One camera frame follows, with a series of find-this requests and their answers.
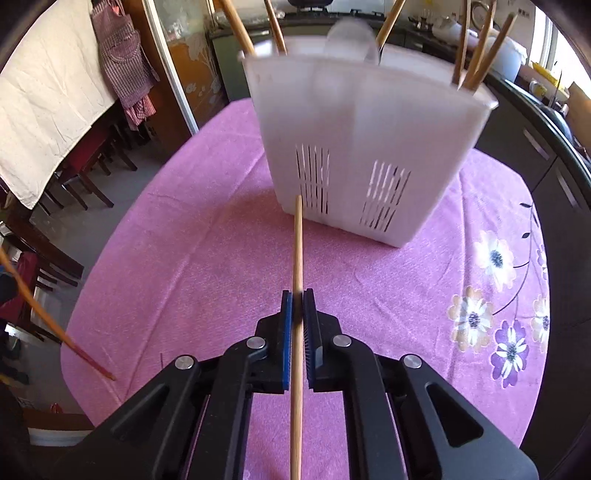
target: window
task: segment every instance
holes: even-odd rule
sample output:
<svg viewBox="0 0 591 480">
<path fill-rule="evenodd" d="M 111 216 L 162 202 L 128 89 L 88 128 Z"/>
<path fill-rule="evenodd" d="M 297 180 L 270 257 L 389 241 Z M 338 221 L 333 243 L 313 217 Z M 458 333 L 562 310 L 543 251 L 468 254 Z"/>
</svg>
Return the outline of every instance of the window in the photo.
<svg viewBox="0 0 591 480">
<path fill-rule="evenodd" d="M 555 78 L 559 78 L 562 73 L 562 85 L 569 87 L 576 82 L 591 98 L 591 79 L 577 54 L 558 28 L 537 7 L 530 60 L 546 67 Z"/>
</svg>

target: metal screw cap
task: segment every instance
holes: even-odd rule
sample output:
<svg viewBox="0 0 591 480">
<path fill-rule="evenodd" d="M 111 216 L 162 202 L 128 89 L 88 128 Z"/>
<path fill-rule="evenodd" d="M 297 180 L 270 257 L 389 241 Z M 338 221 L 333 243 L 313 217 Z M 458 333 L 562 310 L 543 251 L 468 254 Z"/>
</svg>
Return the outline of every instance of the metal screw cap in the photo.
<svg viewBox="0 0 591 480">
<path fill-rule="evenodd" d="M 349 346 L 351 345 L 351 338 L 346 335 L 335 335 L 333 337 L 333 343 L 336 346 Z"/>
<path fill-rule="evenodd" d="M 409 368 L 419 368 L 423 364 L 422 360 L 416 355 L 407 355 L 403 361 L 404 365 Z"/>
<path fill-rule="evenodd" d="M 195 360 L 188 355 L 181 355 L 174 361 L 174 366 L 179 370 L 188 370 L 195 365 Z"/>
<path fill-rule="evenodd" d="M 252 348 L 253 350 L 260 350 L 265 346 L 265 339 L 261 337 L 250 337 L 246 341 L 246 346 L 248 348 Z"/>
</svg>

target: floor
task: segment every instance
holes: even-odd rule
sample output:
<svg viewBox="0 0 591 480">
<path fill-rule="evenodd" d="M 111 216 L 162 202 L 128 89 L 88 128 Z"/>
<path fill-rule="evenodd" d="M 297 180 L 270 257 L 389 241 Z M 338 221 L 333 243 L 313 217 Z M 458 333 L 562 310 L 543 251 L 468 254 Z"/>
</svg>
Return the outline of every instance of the floor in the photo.
<svg viewBox="0 0 591 480">
<path fill-rule="evenodd" d="M 43 202 L 52 212 L 51 216 L 47 216 L 38 207 L 34 209 L 31 221 L 55 246 L 85 268 L 78 287 L 59 282 L 54 286 L 53 292 L 39 288 L 35 291 L 38 301 L 63 328 L 67 327 L 84 281 L 111 233 L 167 159 L 164 149 L 155 141 L 128 151 L 128 155 L 137 165 L 137 171 L 131 171 L 121 160 L 114 157 L 112 163 L 107 163 L 108 169 L 112 172 L 110 176 L 100 168 L 95 168 L 90 173 L 92 181 L 115 204 L 113 208 L 107 208 L 95 195 L 86 193 L 82 185 L 75 182 L 73 186 L 84 198 L 88 210 L 85 211 L 73 197 L 58 186 L 52 187 L 51 191 L 65 205 L 63 210 L 59 210 L 48 199 L 44 199 Z M 51 404 L 59 403 L 65 413 L 82 413 L 61 376 L 59 346 L 48 341 L 42 343 L 30 336 L 27 340 L 22 342 L 21 359 L 7 363 L 26 372 L 30 378 L 30 385 L 23 387 L 15 383 L 11 386 L 13 392 L 32 402 L 35 408 L 47 409 Z"/>
</svg>

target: cabinet handle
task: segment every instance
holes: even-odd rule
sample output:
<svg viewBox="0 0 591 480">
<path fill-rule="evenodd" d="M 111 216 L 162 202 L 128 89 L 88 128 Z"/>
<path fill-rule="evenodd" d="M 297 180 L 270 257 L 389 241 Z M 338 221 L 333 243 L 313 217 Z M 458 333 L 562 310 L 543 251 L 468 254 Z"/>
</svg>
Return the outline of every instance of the cabinet handle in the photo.
<svg viewBox="0 0 591 480">
<path fill-rule="evenodd" d="M 268 35 L 268 34 L 269 34 L 268 30 L 259 30 L 258 32 L 249 33 L 248 36 L 251 38 L 254 38 L 254 37 L 264 37 L 265 35 Z"/>
<path fill-rule="evenodd" d="M 544 160 L 547 161 L 550 159 L 550 156 L 548 155 L 546 150 L 544 150 L 542 148 L 542 146 L 535 140 L 535 138 L 527 131 L 526 128 L 523 129 L 523 134 L 525 135 L 527 140 L 531 143 L 531 146 L 534 147 L 535 151 L 538 152 Z"/>
<path fill-rule="evenodd" d="M 560 186 L 562 187 L 562 191 L 564 192 L 564 194 L 568 198 L 570 204 L 573 207 L 578 208 L 579 203 L 577 202 L 577 199 L 574 197 L 573 192 L 570 190 L 569 185 L 566 183 L 566 180 L 564 179 L 564 177 L 562 176 L 562 174 L 560 173 L 560 171 L 558 169 L 556 169 L 556 176 L 558 177 L 558 183 L 560 183 Z"/>
</svg>

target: white container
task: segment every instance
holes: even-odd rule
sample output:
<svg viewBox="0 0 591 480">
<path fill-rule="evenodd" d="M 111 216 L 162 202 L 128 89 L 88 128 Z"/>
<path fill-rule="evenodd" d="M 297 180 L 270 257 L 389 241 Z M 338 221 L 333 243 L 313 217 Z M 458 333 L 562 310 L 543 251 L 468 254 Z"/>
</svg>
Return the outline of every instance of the white container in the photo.
<svg viewBox="0 0 591 480">
<path fill-rule="evenodd" d="M 489 51 L 496 37 L 491 36 L 486 39 L 485 51 Z M 492 63 L 492 69 L 503 78 L 514 82 L 517 73 L 527 58 L 527 50 L 516 41 L 506 38 L 496 54 L 495 61 Z"/>
<path fill-rule="evenodd" d="M 360 50 L 329 48 L 327 37 L 285 42 L 287 56 L 267 41 L 243 60 L 281 207 L 293 214 L 301 194 L 305 218 L 403 246 L 496 99 L 483 86 L 473 96 L 450 87 L 453 65 L 420 52 L 386 45 L 378 66 L 342 59 Z"/>
<path fill-rule="evenodd" d="M 445 43 L 459 45 L 460 37 L 462 36 L 462 25 L 450 18 L 443 18 L 433 24 L 432 32 L 434 37 Z M 478 33 L 468 29 L 467 49 L 472 51 L 477 45 Z"/>
</svg>

